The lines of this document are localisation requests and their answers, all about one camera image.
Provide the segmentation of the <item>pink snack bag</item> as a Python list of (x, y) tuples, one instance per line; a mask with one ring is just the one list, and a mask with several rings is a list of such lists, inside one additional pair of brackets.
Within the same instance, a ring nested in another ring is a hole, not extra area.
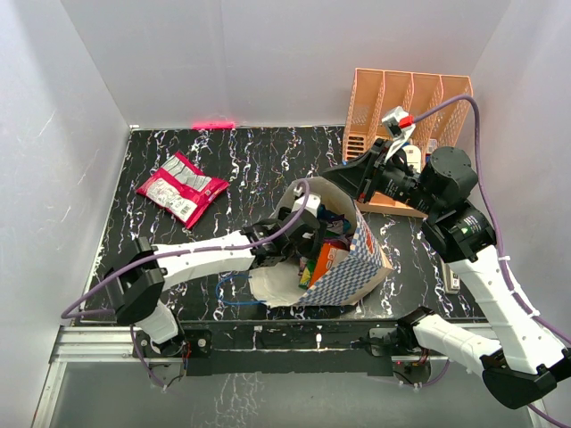
[(176, 152), (137, 188), (137, 194), (191, 229), (228, 187), (228, 181), (205, 175), (182, 152)]

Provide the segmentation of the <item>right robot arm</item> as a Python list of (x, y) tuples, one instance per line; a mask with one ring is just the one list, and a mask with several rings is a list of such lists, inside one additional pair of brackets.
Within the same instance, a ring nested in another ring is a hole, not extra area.
[(418, 173), (390, 154), (379, 138), (361, 156), (321, 176), (367, 202), (374, 193), (425, 214), (425, 240), (470, 290), (496, 337), (486, 339), (419, 307), (402, 317), (393, 342), (410, 354), (434, 350), (480, 375), (505, 407), (518, 409), (542, 399), (570, 376), (570, 350), (520, 306), (512, 277), (501, 270), (496, 233), (469, 200), (478, 177), (460, 149), (436, 149)]

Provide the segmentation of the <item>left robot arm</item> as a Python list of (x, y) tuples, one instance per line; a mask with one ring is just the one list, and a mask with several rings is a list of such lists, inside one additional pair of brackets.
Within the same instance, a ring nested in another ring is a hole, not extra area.
[(162, 293), (204, 276), (272, 268), (295, 256), (316, 255), (327, 224), (309, 210), (298, 213), (282, 208), (276, 218), (194, 243), (163, 245), (137, 238), (105, 274), (117, 323), (137, 326), (159, 354), (178, 354), (185, 334), (173, 310), (162, 303)]

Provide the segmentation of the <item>blue checkered paper bag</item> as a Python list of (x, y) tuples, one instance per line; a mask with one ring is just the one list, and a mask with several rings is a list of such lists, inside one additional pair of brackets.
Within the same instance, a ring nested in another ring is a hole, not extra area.
[(301, 270), (297, 256), (279, 261), (272, 267), (257, 267), (250, 270), (239, 268), (228, 279), (230, 281), (239, 277), (246, 279), (251, 298), (243, 301), (231, 300), (225, 296), (224, 283), (219, 282), (216, 294), (224, 305), (238, 307), (263, 305), (268, 309), (354, 305), (393, 270), (355, 202), (323, 177), (311, 177), (307, 180), (307, 184), (310, 192), (318, 194), (321, 198), (317, 219), (322, 220), (322, 215), (328, 210), (345, 215), (351, 222), (352, 228), (348, 237), (327, 239), (325, 242), (340, 244), (349, 255), (307, 290), (298, 286)]

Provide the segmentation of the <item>orange candy pack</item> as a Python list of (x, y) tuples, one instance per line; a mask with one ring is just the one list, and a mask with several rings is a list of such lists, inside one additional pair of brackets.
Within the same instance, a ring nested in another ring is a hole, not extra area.
[(342, 248), (340, 244), (325, 243), (321, 248), (317, 261), (314, 263), (309, 288), (311, 288), (331, 268), (344, 261), (348, 255), (349, 252)]

